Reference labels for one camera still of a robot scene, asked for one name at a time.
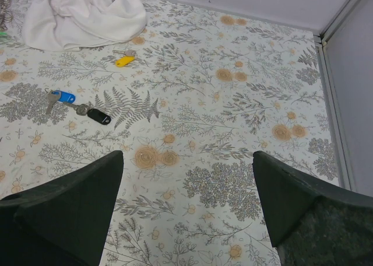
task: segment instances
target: botanical print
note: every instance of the botanical print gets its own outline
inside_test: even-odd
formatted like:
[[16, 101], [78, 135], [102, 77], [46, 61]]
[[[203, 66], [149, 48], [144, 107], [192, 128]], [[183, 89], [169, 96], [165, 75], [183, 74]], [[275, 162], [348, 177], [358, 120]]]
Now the botanical print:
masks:
[[[274, 266], [252, 170], [265, 151], [337, 184], [312, 33], [159, 0], [128, 43], [48, 52], [0, 38], [0, 198], [114, 150], [124, 173], [102, 266]], [[136, 50], [118, 68], [113, 50]], [[46, 90], [111, 116], [103, 126]]]

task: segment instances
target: black key fob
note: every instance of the black key fob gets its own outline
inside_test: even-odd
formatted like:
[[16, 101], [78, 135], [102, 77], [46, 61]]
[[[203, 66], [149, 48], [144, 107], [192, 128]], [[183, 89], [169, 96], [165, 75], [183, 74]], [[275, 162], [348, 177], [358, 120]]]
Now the black key fob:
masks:
[[111, 121], [111, 117], [108, 116], [106, 113], [103, 113], [102, 111], [96, 109], [96, 108], [91, 108], [87, 112], [87, 116], [89, 118], [92, 118], [94, 121], [97, 121], [100, 124], [107, 125]]

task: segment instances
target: crumpled fabric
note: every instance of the crumpled fabric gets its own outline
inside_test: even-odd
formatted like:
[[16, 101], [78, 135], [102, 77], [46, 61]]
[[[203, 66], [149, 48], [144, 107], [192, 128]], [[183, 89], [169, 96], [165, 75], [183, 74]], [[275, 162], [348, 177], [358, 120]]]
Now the crumpled fabric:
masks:
[[33, 48], [76, 51], [129, 41], [146, 23], [140, 0], [34, 0], [22, 37]]

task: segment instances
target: black object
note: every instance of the black object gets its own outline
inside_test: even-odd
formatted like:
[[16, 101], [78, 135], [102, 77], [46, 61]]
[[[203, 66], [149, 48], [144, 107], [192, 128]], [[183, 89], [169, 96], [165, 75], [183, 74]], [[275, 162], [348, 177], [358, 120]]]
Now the black object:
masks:
[[98, 266], [123, 174], [114, 151], [0, 201], [0, 265]]
[[254, 153], [268, 234], [282, 265], [373, 265], [373, 198]]
[[87, 116], [89, 118], [92, 118], [94, 121], [97, 121], [100, 124], [107, 125], [111, 121], [111, 117], [108, 116], [106, 113], [103, 113], [102, 111], [96, 109], [96, 108], [91, 108], [87, 112]]

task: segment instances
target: yellow key tag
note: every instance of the yellow key tag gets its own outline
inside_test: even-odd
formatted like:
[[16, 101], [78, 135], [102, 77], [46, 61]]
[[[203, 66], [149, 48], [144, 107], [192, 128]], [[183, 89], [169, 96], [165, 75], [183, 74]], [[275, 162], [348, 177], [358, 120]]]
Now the yellow key tag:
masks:
[[119, 60], [117, 60], [115, 64], [117, 67], [124, 67], [128, 63], [131, 63], [134, 59], [135, 57], [132, 57], [132, 56], [124, 56], [123, 58], [120, 58]]

